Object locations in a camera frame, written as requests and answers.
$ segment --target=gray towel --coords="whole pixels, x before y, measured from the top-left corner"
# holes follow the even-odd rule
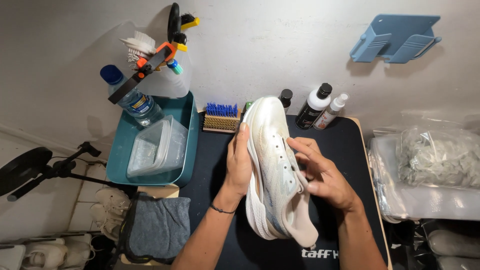
[[[140,193],[130,250],[137,256],[175,257],[190,237],[189,206],[190,198],[155,199]]]

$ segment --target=cable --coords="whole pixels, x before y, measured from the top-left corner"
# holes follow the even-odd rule
[[[51,159],[54,159],[54,158],[61,158],[61,159],[67,159],[68,157],[52,157]],[[107,167],[107,163],[106,162],[103,162],[103,161],[100,161],[100,160],[96,160],[96,161],[87,161],[87,160],[83,160],[85,161],[88,165],[94,165],[94,164],[102,164],[105,168]]]

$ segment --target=blue wall mount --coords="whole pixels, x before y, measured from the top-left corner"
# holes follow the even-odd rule
[[[438,15],[378,14],[350,56],[354,62],[384,57],[386,63],[398,64],[417,59],[442,41],[432,30],[438,20]]]

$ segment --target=black bottle cap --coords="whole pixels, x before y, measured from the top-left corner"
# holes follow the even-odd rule
[[[283,105],[290,105],[290,99],[292,99],[293,93],[290,89],[283,89],[282,93],[278,97]]]
[[[332,93],[332,86],[328,83],[322,83],[322,86],[317,91],[317,98],[325,99]]]

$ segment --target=black string bracelet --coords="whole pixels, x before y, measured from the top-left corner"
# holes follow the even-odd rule
[[[218,208],[216,208],[216,207],[213,205],[213,202],[210,204],[210,207],[213,208],[214,210],[217,210],[217,211],[220,212],[220,213],[225,213],[225,214],[233,214],[233,213],[235,213],[235,211],[233,211],[233,212],[225,212],[225,211],[222,210],[222,209],[218,209]]]

